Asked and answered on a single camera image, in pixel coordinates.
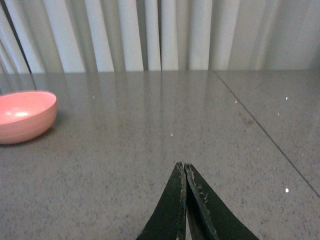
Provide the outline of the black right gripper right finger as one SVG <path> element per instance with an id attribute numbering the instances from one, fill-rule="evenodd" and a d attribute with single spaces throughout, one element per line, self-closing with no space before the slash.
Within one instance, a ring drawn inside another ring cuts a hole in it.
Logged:
<path id="1" fill-rule="evenodd" d="M 197 240 L 257 240 L 232 213 L 198 170 L 186 163 L 187 208 L 191 236 Z"/>

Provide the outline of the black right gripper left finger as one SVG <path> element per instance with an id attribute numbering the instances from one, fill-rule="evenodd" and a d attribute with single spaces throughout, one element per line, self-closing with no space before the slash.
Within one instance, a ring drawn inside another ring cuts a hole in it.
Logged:
<path id="1" fill-rule="evenodd" d="M 164 191 L 138 240 L 184 240 L 186 238 L 187 180 L 177 162 Z"/>

